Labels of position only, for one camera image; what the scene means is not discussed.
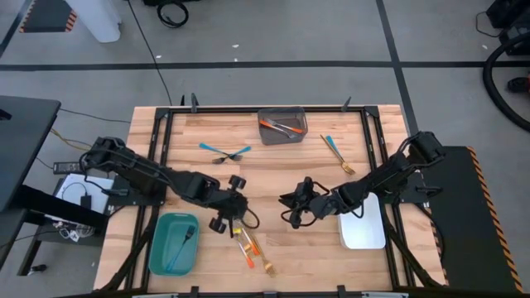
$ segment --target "power strip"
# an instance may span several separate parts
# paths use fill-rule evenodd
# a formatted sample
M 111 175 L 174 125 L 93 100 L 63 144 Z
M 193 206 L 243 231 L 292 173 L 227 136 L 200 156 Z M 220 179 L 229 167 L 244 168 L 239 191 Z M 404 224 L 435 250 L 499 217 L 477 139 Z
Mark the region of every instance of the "power strip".
M 64 174 L 83 174 L 81 166 L 77 161 L 71 162 L 54 162 L 53 163 L 53 174 L 64 175 Z

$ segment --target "orange warning stripe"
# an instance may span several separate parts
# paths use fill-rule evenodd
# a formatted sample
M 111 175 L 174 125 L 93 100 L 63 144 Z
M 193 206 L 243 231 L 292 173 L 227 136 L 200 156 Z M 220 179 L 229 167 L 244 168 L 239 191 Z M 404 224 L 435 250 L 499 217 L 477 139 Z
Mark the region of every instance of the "orange warning stripe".
M 491 197 L 489 195 L 488 186 L 486 185 L 486 180 L 484 178 L 484 175 L 482 174 L 482 169 L 480 168 L 480 163 L 477 158 L 477 153 L 473 147 L 467 147 L 470 151 L 471 159 L 473 160 L 473 164 L 475 165 L 475 170 L 477 172 L 479 181 L 480 181 L 480 187 L 482 188 L 482 191 L 484 193 L 484 197 L 486 198 L 486 204 L 488 205 L 489 213 L 491 215 L 492 222 L 495 226 L 497 236 L 499 236 L 499 242 L 500 245 L 503 247 L 504 256 L 506 257 L 506 263 L 510 267 L 513 281 L 515 284 L 515 288 L 523 292 L 523 285 L 521 284 L 521 279 L 519 278 L 519 274 L 517 274 L 517 270 L 515 268 L 515 263 L 513 262 L 512 254 L 508 248 L 508 242 L 506 241 L 506 238 L 504 237 L 503 229 L 500 226 L 499 217 L 497 217 L 497 211 L 495 210 L 494 202 L 491 200 Z
M 18 29 L 19 32 L 21 33 L 24 33 L 25 30 L 24 30 L 24 25 L 26 25 L 26 22 L 27 22 L 27 18 L 30 17 L 30 13 L 31 11 L 33 10 L 33 6 L 35 5 L 35 2 L 32 2 L 30 4 L 30 7 L 27 9 L 27 12 L 26 12 L 26 16 L 24 17 L 24 20 L 22 21 L 21 25 L 20 25 L 20 28 Z
M 428 214 L 432 215 L 431 208 L 425 208 L 425 211 Z M 438 238 L 438 232 L 436 231 L 436 226 L 434 225 L 433 222 L 431 222 L 431 229 L 432 229 L 432 235 L 434 236 L 434 242 L 436 244 L 436 250 L 438 251 L 438 257 L 441 260 L 441 242 L 440 242 L 440 239 Z M 443 267 L 443 264 L 441 264 L 441 269 L 444 273 L 444 278 L 446 279 L 446 285 L 448 286 L 449 280 L 447 279 L 447 272 L 446 272 L 446 269 Z
M 77 20 L 77 15 L 75 14 L 74 11 L 70 11 L 70 15 L 68 16 L 68 21 L 66 22 L 66 28 L 65 28 L 66 32 L 72 31 L 72 29 L 74 28 L 75 20 Z

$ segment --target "white cord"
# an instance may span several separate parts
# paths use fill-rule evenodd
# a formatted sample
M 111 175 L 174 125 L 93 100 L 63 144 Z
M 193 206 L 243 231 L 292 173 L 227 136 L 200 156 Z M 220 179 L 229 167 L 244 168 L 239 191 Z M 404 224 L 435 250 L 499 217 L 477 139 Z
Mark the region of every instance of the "white cord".
M 75 226 L 75 232 L 80 238 L 87 238 L 94 235 L 95 230 L 96 229 L 94 227 L 90 227 L 81 223 L 78 223 L 77 226 Z

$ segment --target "blue utensil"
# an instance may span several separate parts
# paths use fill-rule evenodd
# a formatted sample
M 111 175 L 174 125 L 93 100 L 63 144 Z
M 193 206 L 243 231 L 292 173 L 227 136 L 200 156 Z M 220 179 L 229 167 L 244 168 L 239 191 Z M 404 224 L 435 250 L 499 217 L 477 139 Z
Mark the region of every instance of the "blue utensil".
M 333 149 L 335 149 L 337 154 L 340 155 L 339 148 L 337 148 L 337 146 L 335 145 L 335 142 L 333 142 L 333 138 L 331 136 L 325 136 L 325 139 L 330 143 L 330 145 L 333 147 Z
M 208 145 L 206 145 L 204 143 L 199 144 L 199 147 L 201 147 L 203 149 L 206 149 L 206 150 L 210 150 L 210 151 L 213 151 L 213 152 L 217 152 L 217 153 L 221 153 L 221 154 L 225 154 L 225 155 L 229 156 L 228 153 L 222 152 L 221 150 L 219 150 L 217 148 L 213 148 L 212 146 L 208 146 Z
M 246 146 L 245 148 L 235 152 L 235 153 L 232 153 L 230 154 L 231 156 L 234 156 L 234 155 L 238 155 L 238 154 L 241 154 L 241 153 L 245 153 L 246 151 L 250 151 L 252 149 L 251 146 Z
M 194 226 L 188 227 L 188 231 L 185 234 L 184 241 L 182 242 L 181 248 L 179 248 L 175 256 L 173 256 L 173 258 L 169 261 L 169 263 L 167 263 L 167 266 L 166 266 L 167 272 L 170 272 L 171 269 L 173 269 L 176 263 L 176 259 L 179 257 L 179 255 L 182 252 L 182 248 L 184 247 L 184 244 L 186 244 L 186 242 L 190 240 L 191 236 L 193 236 L 194 233 L 195 233 L 195 227 Z
M 232 154 L 228 154 L 227 156 L 225 157 L 220 157 L 220 158 L 216 158 L 214 160 L 212 160 L 212 163 L 214 163 L 215 165 L 219 165 L 219 164 L 222 164 L 227 158 L 233 160 L 233 161 L 241 161 L 241 159 L 243 158 L 242 156 L 240 156 L 239 154 L 240 153 L 244 153 L 246 151 L 250 151 L 252 148 L 250 146 L 246 146 L 245 148 L 235 152 L 235 153 L 232 153 Z

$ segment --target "wheel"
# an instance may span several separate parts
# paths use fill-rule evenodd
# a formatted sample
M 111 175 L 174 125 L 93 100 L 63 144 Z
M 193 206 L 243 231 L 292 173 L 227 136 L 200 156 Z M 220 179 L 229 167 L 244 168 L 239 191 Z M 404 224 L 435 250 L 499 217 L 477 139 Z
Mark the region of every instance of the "wheel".
M 247 184 L 247 181 L 239 176 L 232 175 L 230 177 L 229 183 L 230 185 L 232 185 L 232 190 L 236 190 L 236 189 L 242 190 Z

